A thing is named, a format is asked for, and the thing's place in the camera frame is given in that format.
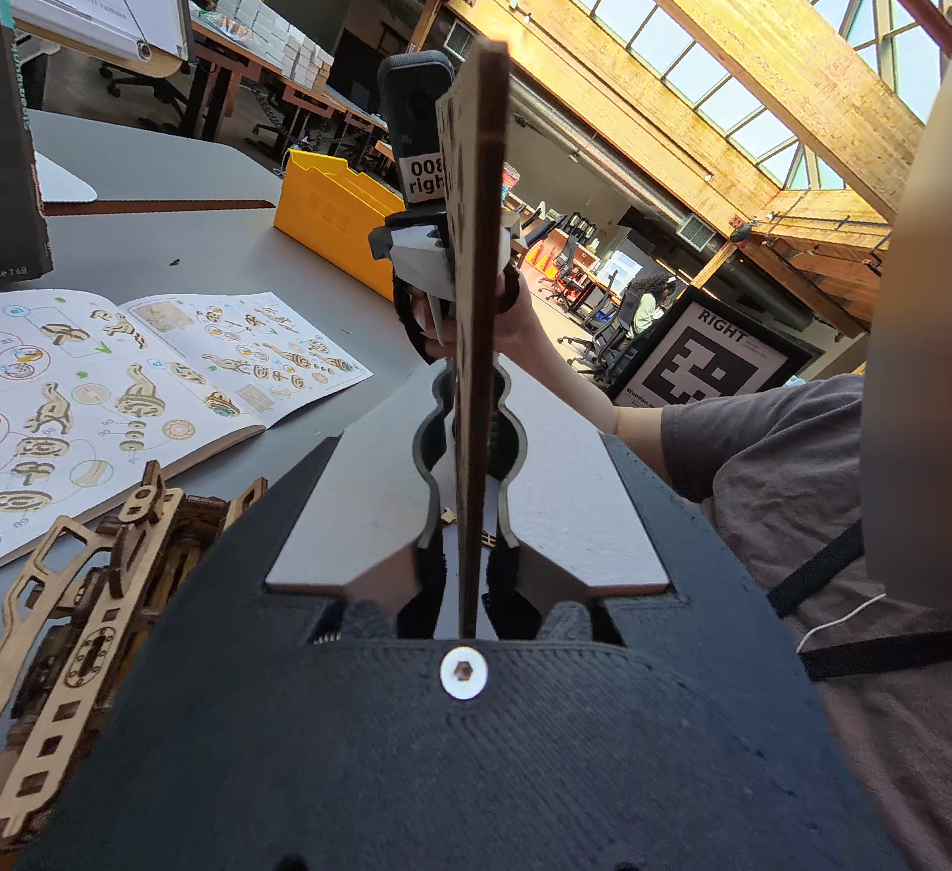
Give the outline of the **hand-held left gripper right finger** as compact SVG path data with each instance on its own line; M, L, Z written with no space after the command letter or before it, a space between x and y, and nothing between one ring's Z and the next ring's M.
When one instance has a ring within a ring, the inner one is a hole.
M495 363L488 473L497 483L486 616L534 639L551 609L665 595L669 575L599 429L507 356Z

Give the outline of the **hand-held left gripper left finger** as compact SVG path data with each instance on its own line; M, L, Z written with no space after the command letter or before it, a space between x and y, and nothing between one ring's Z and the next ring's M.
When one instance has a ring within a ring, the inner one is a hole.
M446 591L438 466L452 459L452 361L425 365L351 425L268 573L268 591L372 602L404 639L431 639Z

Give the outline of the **plywood parts sheet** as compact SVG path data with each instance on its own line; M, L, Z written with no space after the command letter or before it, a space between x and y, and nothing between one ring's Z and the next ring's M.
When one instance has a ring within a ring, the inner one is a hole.
M436 104L446 173L456 324L458 627L475 639L482 519L494 391L496 285L502 252L502 172L511 60L507 44L477 39Z

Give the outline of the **person's right forearm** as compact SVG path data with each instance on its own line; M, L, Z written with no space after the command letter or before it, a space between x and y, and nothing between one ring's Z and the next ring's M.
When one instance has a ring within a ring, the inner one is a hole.
M498 347L602 434L619 439L678 495L696 504L710 502L713 455L699 431L690 432L685 425L700 419L699 404L614 405L566 364L537 322L500 337Z

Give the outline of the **partly built wooden model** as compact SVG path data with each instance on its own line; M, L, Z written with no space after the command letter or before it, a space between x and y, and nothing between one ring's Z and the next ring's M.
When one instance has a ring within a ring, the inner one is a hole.
M2 869L96 745L136 653L213 544L268 489L168 486L157 461L95 529L59 517L2 600Z

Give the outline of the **person's right hand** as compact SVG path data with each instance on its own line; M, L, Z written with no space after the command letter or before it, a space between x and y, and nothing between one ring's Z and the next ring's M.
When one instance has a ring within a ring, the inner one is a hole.
M507 286L514 286L516 295L506 310L495 315L494 351L505 355L532 377L542 381L542 370L553 354L553 349L534 312L525 276L517 270L507 269L506 277L514 277L516 282L506 282L504 278L500 278L497 285L499 300L503 299ZM409 294L411 317L415 325L422 330L424 353L437 360L455 358L456 323L453 319L444 322L443 341L440 341L427 295L415 286L410 287Z

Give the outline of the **black office chair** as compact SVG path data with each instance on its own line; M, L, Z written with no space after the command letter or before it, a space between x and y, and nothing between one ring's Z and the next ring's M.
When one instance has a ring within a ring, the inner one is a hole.
M620 357L616 350L617 344L625 341L628 332L632 329L636 310L641 295L630 286L625 288L620 306L609 322L598 330L588 341L574 338L560 338L558 343L582 343L584 351L570 359L569 365L576 364L576 371L581 375L589 375L591 380L601 387L612 382L613 366Z
M172 108L178 118L184 117L187 96L169 78L147 76L108 62L101 62L99 75L107 81L106 92L114 99L121 98L123 88L147 88L159 103Z
M580 246L579 238L555 229L541 244L534 261L538 273L537 290L543 300L565 313L577 305L585 293L587 276L584 264L594 258Z

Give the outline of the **yellow plastic bin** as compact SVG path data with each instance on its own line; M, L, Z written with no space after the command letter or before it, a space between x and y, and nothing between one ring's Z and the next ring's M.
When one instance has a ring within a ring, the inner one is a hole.
M274 226L392 302L392 265L373 258L368 235L404 208L397 194L346 160L292 149Z

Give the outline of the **stack of white boxes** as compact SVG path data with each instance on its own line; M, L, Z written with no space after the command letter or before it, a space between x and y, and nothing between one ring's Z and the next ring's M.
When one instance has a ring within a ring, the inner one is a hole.
M325 89L333 57L262 0L217 0L209 21L294 83Z

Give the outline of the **black framed marker sign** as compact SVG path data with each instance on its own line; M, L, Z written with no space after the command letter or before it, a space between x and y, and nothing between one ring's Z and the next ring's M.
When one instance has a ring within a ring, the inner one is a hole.
M625 348L606 393L616 406L641 408L759 393L811 360L809 347L688 286Z

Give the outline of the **wooden workbench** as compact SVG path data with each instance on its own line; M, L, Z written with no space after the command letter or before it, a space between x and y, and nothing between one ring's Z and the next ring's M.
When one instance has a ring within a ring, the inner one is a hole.
M205 24L194 21L192 31L196 38L194 54L197 64L179 127L182 136L217 141L230 92L242 79L254 87L264 80L266 90L273 83L281 86L280 97L275 99L275 103L281 105L283 111L277 116L275 141L270 147L261 141L256 142L256 147L276 162L283 161L292 144L303 138L311 117L331 123L327 151L331 156L337 154L347 131L355 131L363 137L358 154L351 162L353 166L357 166L363 155L387 135L387 125L382 117L364 111L338 91L327 87L322 76L313 87L307 87L286 76L279 65L255 55Z

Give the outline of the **assembly instruction booklet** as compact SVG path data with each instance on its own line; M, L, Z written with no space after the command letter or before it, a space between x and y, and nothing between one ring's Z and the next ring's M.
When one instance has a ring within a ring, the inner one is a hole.
M371 376L272 293L3 293L2 564Z

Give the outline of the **white cardboard piece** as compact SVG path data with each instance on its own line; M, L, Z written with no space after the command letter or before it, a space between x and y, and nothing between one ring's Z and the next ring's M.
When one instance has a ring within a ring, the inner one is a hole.
M85 205L98 200L92 186L36 150L34 164L44 205Z

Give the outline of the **tall black cardboard box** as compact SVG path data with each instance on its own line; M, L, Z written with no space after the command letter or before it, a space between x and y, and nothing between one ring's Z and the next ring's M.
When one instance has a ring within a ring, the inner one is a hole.
M10 0L1 0L1 284L54 268Z

